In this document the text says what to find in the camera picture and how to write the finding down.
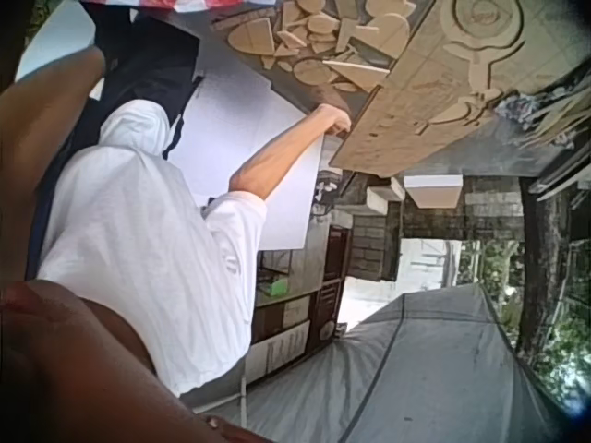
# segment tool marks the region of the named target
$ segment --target bare forearm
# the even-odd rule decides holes
[[[247,191],[266,199],[285,178],[297,159],[334,124],[319,108],[271,141],[245,162],[230,181],[231,191]]]
[[[9,186],[14,198],[32,193],[103,72],[103,55],[91,47],[40,68],[0,95],[0,188]]]

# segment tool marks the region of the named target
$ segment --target white board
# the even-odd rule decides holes
[[[227,192],[244,161],[304,114],[219,44],[202,42],[198,71],[205,79],[187,106],[182,137],[169,161],[204,206]],[[304,247],[321,145],[319,138],[268,198],[260,250]]]

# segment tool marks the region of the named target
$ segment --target wooden shape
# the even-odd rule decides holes
[[[312,51],[314,54],[325,53],[336,46],[335,42],[313,42]]]
[[[357,26],[357,20],[353,20],[351,18],[343,18],[341,22],[341,28],[339,29],[339,38],[336,42],[336,49],[337,53],[341,53],[344,51],[349,44],[349,40],[353,37],[355,32],[355,28]]]
[[[370,40],[378,37],[380,28],[375,26],[356,26],[353,36],[358,40]]]
[[[289,30],[280,30],[277,32],[277,37],[279,37],[289,49],[299,49],[307,46],[306,42],[303,42]]]
[[[456,120],[462,120],[470,114],[470,105],[468,103],[456,103],[447,108],[440,114],[429,119],[429,123],[437,125],[441,123],[450,123]]]
[[[327,16],[326,14],[316,14],[308,18],[308,29],[317,34],[330,34],[341,24],[340,20]]]
[[[334,34],[310,34],[308,40],[311,42],[336,42],[336,36]]]
[[[378,28],[377,34],[361,32],[354,37],[368,46],[392,58],[400,58],[410,39],[410,26],[406,18],[398,14],[386,14],[368,23],[371,28]]]
[[[269,18],[257,18],[238,26],[228,35],[228,43],[246,54],[273,55],[275,42]]]
[[[294,66],[294,76],[306,85],[318,86],[332,81],[332,71],[321,60],[307,58]]]
[[[388,69],[375,66],[356,65],[334,60],[325,60],[323,63],[367,92],[371,92],[390,73]]]
[[[277,51],[275,51],[275,54],[273,56],[275,56],[275,57],[291,57],[291,56],[298,55],[298,54],[299,54],[299,49],[290,49],[282,43],[279,45],[279,47],[277,48]]]
[[[264,67],[267,70],[269,70],[273,67],[273,65],[275,64],[275,60],[277,60],[277,59],[275,57],[273,57],[272,55],[262,55],[260,57],[260,61],[262,62],[262,67]]]
[[[301,40],[305,44],[308,44],[308,28],[306,28],[305,26],[299,26],[299,27],[293,29],[291,32],[299,40]]]
[[[468,49],[459,43],[443,46],[448,53],[470,62],[468,82],[474,92],[484,92],[490,87],[490,66],[515,54],[525,42],[519,42],[506,49],[485,48],[479,51]]]
[[[309,14],[318,14],[326,4],[326,0],[297,0],[299,7]]]
[[[452,42],[458,42],[470,49],[484,48],[508,48],[512,46],[521,35],[524,25],[524,14],[518,0],[511,1],[511,18],[509,26],[501,33],[493,37],[475,37],[465,30],[458,22],[456,14],[457,0],[442,0],[440,23],[445,36]]]
[[[386,14],[398,14],[408,17],[415,11],[416,5],[406,0],[367,0],[366,12],[372,17]]]
[[[294,70],[293,67],[285,61],[277,62],[277,66],[286,72],[292,72]]]
[[[237,16],[233,16],[230,18],[225,18],[223,20],[214,21],[210,25],[211,30],[229,30],[234,26],[241,25],[243,23],[248,23],[249,21],[255,20],[257,18],[265,18],[265,17],[275,17],[277,14],[277,10],[274,7],[265,7],[264,9],[256,9],[254,11],[245,12],[244,14],[238,14]]]
[[[289,1],[283,3],[283,15],[281,29],[286,30],[287,26],[304,16],[304,11],[300,9],[296,2]]]
[[[349,83],[348,81],[340,81],[338,83],[332,83],[332,85],[338,89],[342,90],[343,92],[357,92],[359,88],[355,86],[353,83]]]
[[[356,0],[335,0],[334,3],[340,18],[352,18],[353,20],[359,18]]]

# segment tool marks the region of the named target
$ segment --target wooden panel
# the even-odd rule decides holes
[[[557,8],[553,0],[540,0],[543,6],[523,0],[463,0],[456,4],[456,15],[469,32],[489,39],[511,26],[508,14],[511,15],[510,6],[515,1],[520,2],[524,25],[508,47],[507,51],[514,54],[492,63],[488,74],[486,63],[476,58],[464,60],[449,51],[451,41],[443,32],[440,18],[442,6],[455,2],[438,0],[331,166],[381,176],[397,174],[471,134],[492,118],[488,111],[482,111],[484,103],[480,103],[471,105],[471,112],[464,119],[429,125],[428,121],[439,113],[458,102],[473,100],[476,93],[487,93],[486,87],[506,91],[519,86],[525,93],[534,92],[569,72],[585,54],[591,54],[590,45],[585,48],[577,44],[574,48],[574,42],[584,41],[588,35],[567,25],[570,22],[564,22],[564,14],[555,16],[560,26],[553,28],[551,11]],[[533,7],[541,11],[537,16],[530,10]],[[473,16],[467,10],[480,12]],[[503,54],[494,51],[484,49],[475,54],[494,53],[489,60]]]

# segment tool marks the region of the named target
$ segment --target wooden plank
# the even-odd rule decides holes
[[[309,14],[318,14],[326,4],[326,0],[297,0],[299,7]]]
[[[341,53],[349,44],[349,40],[353,37],[357,26],[357,20],[352,18],[344,18],[341,21],[341,28],[339,29],[339,38],[336,43],[336,52]]]
[[[341,20],[324,13],[315,14],[308,18],[308,29],[316,34],[330,34],[337,30],[340,24]]]
[[[211,30],[229,30],[234,26],[242,25],[244,23],[248,23],[249,21],[255,20],[257,18],[272,18],[275,17],[277,14],[277,10],[274,7],[266,7],[263,9],[257,9],[250,12],[245,12],[244,14],[238,14],[236,16],[232,16],[230,18],[225,18],[223,20],[218,20],[212,22],[210,25]]]
[[[367,92],[371,92],[390,73],[388,69],[375,66],[356,65],[334,60],[325,60],[323,63]]]
[[[308,39],[311,42],[336,42],[336,36],[334,34],[310,34]]]
[[[330,51],[330,49],[333,49],[336,46],[335,42],[313,42],[312,43],[312,51],[314,51],[314,54],[320,54],[320,53],[325,53],[327,51]]]
[[[378,33],[359,32],[354,37],[368,46],[392,57],[400,58],[410,39],[410,26],[406,18],[397,14],[386,14],[374,18],[368,23],[371,28],[378,28]]]
[[[308,58],[297,62],[294,66],[294,76],[306,85],[318,86],[330,83],[333,79],[332,71],[321,60]]]
[[[353,20],[359,18],[356,0],[335,0],[334,3],[340,18],[351,18]]]
[[[287,30],[287,26],[300,20],[304,16],[304,11],[300,9],[296,2],[289,1],[283,3],[282,30]]]
[[[367,0],[366,2],[366,12],[372,17],[385,14],[398,14],[402,17],[408,17],[415,9],[416,5],[406,0]]]
[[[238,26],[228,35],[228,43],[242,53],[274,55],[271,21],[269,18],[257,18]]]
[[[273,56],[275,57],[292,57],[299,54],[299,49],[289,49],[284,44],[280,44]]]
[[[299,37],[288,30],[280,30],[277,32],[277,37],[279,37],[289,49],[299,49],[308,46],[306,42],[302,41]]]
[[[266,70],[269,70],[275,65],[275,61],[277,59],[272,55],[262,55],[260,57],[260,61],[262,63],[262,67]]]

